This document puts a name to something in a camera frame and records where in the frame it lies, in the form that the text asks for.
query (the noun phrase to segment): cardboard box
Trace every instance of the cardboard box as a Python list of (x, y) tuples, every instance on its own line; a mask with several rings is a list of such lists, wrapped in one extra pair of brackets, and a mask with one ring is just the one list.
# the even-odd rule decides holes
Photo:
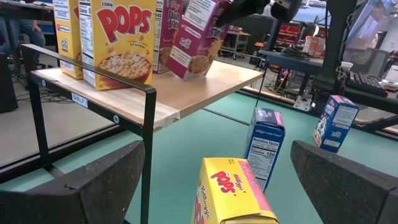
[(220, 223), (279, 223), (245, 159), (203, 159), (191, 224)]
[(167, 59), (177, 37), (182, 17), (182, 0), (156, 1), (154, 73), (167, 72)]
[(325, 38), (321, 38), (321, 37), (316, 37), (318, 39), (318, 44), (317, 47), (315, 47), (315, 51), (313, 53), (313, 57), (315, 58), (321, 58), (322, 57), (322, 53), (323, 53), (323, 49), (325, 48)]
[(229, 0), (191, 0), (181, 20), (167, 68), (186, 80), (206, 75), (217, 56), (228, 26), (216, 27)]
[(315, 53), (315, 49), (317, 48), (317, 45), (318, 45), (317, 37), (307, 36), (305, 38), (303, 51), (313, 56), (313, 54)]
[(262, 191), (271, 179), (284, 138), (282, 114), (271, 109), (255, 108), (244, 158), (248, 159)]
[(359, 108), (351, 100), (338, 95), (329, 96), (313, 132), (317, 146), (330, 152), (337, 152), (358, 111)]
[[(155, 1), (80, 0), (83, 61), (135, 81), (152, 82)], [(97, 90), (124, 84), (83, 70)]]
[[(59, 54), (81, 61), (79, 2), (78, 0), (56, 0), (54, 18)], [(73, 78), (82, 79), (80, 67), (60, 61), (61, 70)]]

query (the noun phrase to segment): teal floor mat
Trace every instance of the teal floor mat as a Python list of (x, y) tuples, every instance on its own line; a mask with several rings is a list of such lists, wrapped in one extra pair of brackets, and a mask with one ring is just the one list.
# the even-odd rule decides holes
[[(255, 99), (232, 94), (208, 108), (249, 122)], [(322, 223), (295, 174), (290, 147), (299, 139), (313, 144), (312, 131), (318, 119), (286, 108), (260, 102), (259, 106), (282, 112), (286, 136), (272, 174), (266, 197), (281, 223)], [(241, 157), (248, 127), (198, 111), (154, 134), (152, 187), (149, 223), (189, 223), (202, 157)], [(140, 139), (129, 132), (107, 138), (54, 164), (70, 172), (131, 141)], [(398, 176), (397, 143), (352, 129), (339, 152), (341, 156)], [(37, 170), (0, 185), (0, 189), (27, 190), (51, 179)], [(126, 219), (139, 223), (141, 185), (137, 188)]]

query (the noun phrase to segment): nutrition facts label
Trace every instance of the nutrition facts label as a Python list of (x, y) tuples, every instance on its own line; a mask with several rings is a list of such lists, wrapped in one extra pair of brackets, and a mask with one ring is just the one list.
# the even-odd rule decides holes
[(62, 21), (70, 21), (68, 0), (53, 0), (54, 17)]
[(159, 49), (160, 49), (160, 35), (162, 33), (163, 4), (164, 4), (164, 1), (156, 1), (155, 48), (154, 48), (154, 70), (155, 71), (158, 71), (158, 64), (159, 64)]
[(350, 108), (348, 106), (339, 106), (338, 111), (333, 118), (333, 123), (341, 124), (350, 127), (354, 121), (358, 109)]
[(262, 189), (266, 187), (278, 148), (279, 142), (253, 137), (248, 162)]
[(79, 7), (81, 51), (83, 52), (83, 54), (93, 58), (93, 22), (91, 19), (91, 4), (88, 1), (81, 0), (79, 3)]
[[(93, 21), (91, 18), (90, 0), (80, 0), (79, 10), (82, 61), (84, 63), (94, 65)], [(95, 77), (93, 72), (83, 69), (83, 76), (85, 80), (89, 81), (93, 85)]]
[(191, 0), (184, 19), (195, 27), (205, 30), (216, 3), (212, 0)]

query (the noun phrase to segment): wooden shelf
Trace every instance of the wooden shelf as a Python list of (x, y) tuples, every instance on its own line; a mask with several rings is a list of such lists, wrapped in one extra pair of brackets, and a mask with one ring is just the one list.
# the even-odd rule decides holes
[[(133, 88), (98, 91), (86, 81), (62, 73), (59, 68), (33, 73), (131, 121), (143, 123), (145, 95), (141, 91)], [(207, 76), (189, 81), (183, 81), (172, 72), (154, 75), (151, 86), (157, 90), (155, 129), (164, 128), (261, 77), (262, 72), (222, 62), (213, 62)]]

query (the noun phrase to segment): yellow cereal box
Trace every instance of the yellow cereal box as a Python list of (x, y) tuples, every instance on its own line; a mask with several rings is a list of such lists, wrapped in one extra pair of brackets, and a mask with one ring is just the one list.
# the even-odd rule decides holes
[(204, 158), (191, 224), (278, 224), (245, 159)]
[[(80, 0), (83, 61), (129, 79), (150, 84), (154, 53), (156, 1)], [(97, 90), (124, 84), (84, 70)]]
[[(61, 55), (81, 61), (78, 0), (56, 0), (53, 3), (58, 51)], [(60, 64), (61, 70), (66, 74), (83, 78), (80, 67), (64, 61)]]

